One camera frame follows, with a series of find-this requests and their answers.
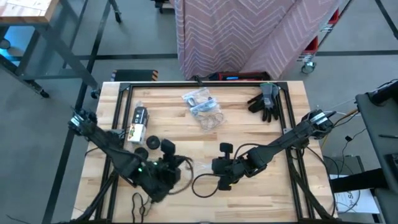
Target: concrete floor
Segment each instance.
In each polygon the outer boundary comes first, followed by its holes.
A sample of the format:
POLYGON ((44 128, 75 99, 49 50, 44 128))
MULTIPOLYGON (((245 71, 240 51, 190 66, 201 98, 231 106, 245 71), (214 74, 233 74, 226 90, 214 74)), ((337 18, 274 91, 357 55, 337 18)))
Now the concrete floor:
MULTIPOLYGON (((398 24, 398 4, 394 1, 382 0, 392 20, 398 24)), ((70 2, 79 11, 82 0, 70 2)), ((105 4, 105 0, 89 1, 73 46, 75 54, 91 53, 105 4)), ((154 9, 154 3, 148 0, 118 0, 118 4, 123 12, 123 24, 119 26, 111 13, 99 48, 100 55, 176 52, 173 14, 160 15, 154 9)), ((23 52, 31 33, 30 28, 12 28, 7 34, 14 46, 10 54, 23 52)), ((373 0, 356 0, 321 50, 398 50, 398 40, 373 0)), ((38 50, 37 54, 45 55, 45 52, 38 50)), ((38 60, 31 62, 29 72, 57 72, 62 64, 57 56, 38 60), (51 60, 45 71, 42 66, 44 60, 51 60)), ((317 57, 315 62, 318 66, 312 74, 300 73, 301 64, 297 63, 284 80, 303 80, 312 108, 346 113, 356 107, 351 100, 355 95, 397 77, 397 61, 398 55, 317 57), (334 107, 347 100, 351 101, 334 107)), ((112 70, 123 68, 156 69, 160 72, 160 80, 183 80, 177 59, 96 61, 93 76, 101 83, 109 80, 112 70)), ((40 82, 51 95, 50 99, 42 99, 5 72, 0 71, 0 74, 0 114, 3 117, 0 121, 0 178, 3 180, 0 184, 0 223, 16 223, 8 220, 6 214, 29 223, 40 223, 65 142, 67 121, 72 114, 70 106, 75 104, 81 81, 40 82)), ((84 107, 95 110, 96 104, 95 100, 86 97, 84 107)), ((340 156, 344 137, 353 136, 363 128, 361 118, 357 117, 333 131, 323 149, 324 155, 340 156)), ((82 138, 73 141, 53 222, 70 218, 86 145, 82 138)), ((345 153, 360 155, 367 170, 379 167, 366 132, 349 143, 345 153)), ((361 215, 343 218, 369 222, 369 217, 361 215)))

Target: small box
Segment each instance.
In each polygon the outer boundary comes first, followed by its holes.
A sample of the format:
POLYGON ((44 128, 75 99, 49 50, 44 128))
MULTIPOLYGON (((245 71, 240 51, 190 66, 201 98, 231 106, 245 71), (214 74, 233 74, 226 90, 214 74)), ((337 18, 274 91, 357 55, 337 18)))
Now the small box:
POLYGON ((127 140, 129 142, 143 144, 145 138, 145 132, 147 131, 149 114, 147 108, 138 106, 134 110, 134 116, 132 117, 129 136, 127 140))

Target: wooden tabletop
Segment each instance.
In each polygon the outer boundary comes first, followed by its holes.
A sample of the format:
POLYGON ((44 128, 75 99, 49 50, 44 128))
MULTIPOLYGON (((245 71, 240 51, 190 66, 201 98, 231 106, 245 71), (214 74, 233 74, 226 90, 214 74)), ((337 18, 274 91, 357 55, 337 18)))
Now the wooden tabletop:
POLYGON ((49 22, 59 0, 0 0, 0 23, 49 22))
MULTIPOLYGON (((288 82, 295 120, 310 111, 302 82, 288 82)), ((281 135, 279 121, 264 123, 261 113, 252 114, 247 109, 247 100, 258 95, 258 87, 209 87, 210 93, 221 105, 227 122, 210 132, 201 130, 191 116, 181 96, 197 88, 134 88, 130 119, 137 102, 148 108, 150 118, 146 136, 156 135, 167 138, 176 144, 176 154, 191 157, 195 161, 195 176, 211 172, 212 158, 222 156, 221 142, 238 146, 248 142, 269 144, 281 135)), ((97 109, 98 125, 110 129, 118 97, 119 83, 104 83, 97 109)), ((119 128, 121 127, 126 94, 122 102, 119 128)), ((286 108, 284 97, 282 103, 286 108)), ((310 147, 320 156, 317 141, 311 140, 310 147)), ((130 143, 126 149, 132 149, 130 143)), ((156 159, 160 150, 149 150, 149 157, 156 159)), ((100 150, 88 154, 81 174, 80 186, 75 202, 73 218, 81 215, 100 189, 105 155, 100 150)), ((310 151, 304 155, 310 189, 320 203, 330 212, 333 198, 322 163, 310 151)), ((175 189, 187 183, 189 172, 182 167, 182 179, 175 189)), ((211 193, 217 184, 217 177, 204 177, 195 184, 195 190, 202 195, 211 193)), ((134 189, 125 181, 119 180, 114 211, 114 222, 132 222, 131 197, 134 192, 147 195, 141 188, 134 189)), ((307 214, 303 194, 300 190, 304 214, 307 214)), ((145 222, 294 222, 296 221, 289 171, 285 152, 275 155, 265 171, 252 178, 242 178, 233 185, 231 191, 218 191, 210 198, 198 198, 190 189, 164 201, 154 204, 145 222)))

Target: chevron patterned fabric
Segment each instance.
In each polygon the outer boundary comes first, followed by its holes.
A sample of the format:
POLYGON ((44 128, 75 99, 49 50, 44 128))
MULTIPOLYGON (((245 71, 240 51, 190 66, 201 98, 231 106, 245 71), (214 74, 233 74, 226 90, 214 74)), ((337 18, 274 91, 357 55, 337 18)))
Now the chevron patterned fabric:
POLYGON ((186 79, 263 72, 278 79, 341 0, 174 0, 178 60, 186 79))

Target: black glove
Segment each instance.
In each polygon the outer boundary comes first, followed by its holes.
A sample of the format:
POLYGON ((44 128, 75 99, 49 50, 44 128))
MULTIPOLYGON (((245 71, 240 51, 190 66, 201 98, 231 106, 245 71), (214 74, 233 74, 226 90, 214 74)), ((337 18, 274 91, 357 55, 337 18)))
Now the black glove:
POLYGON ((274 84, 262 84, 261 86, 263 93, 254 97, 253 99, 248 101, 248 104, 253 103, 249 106, 249 111, 252 113, 257 113, 262 110, 262 121, 271 122, 272 117, 275 120, 279 118, 279 110, 276 102, 276 97, 279 94, 279 87, 274 84))

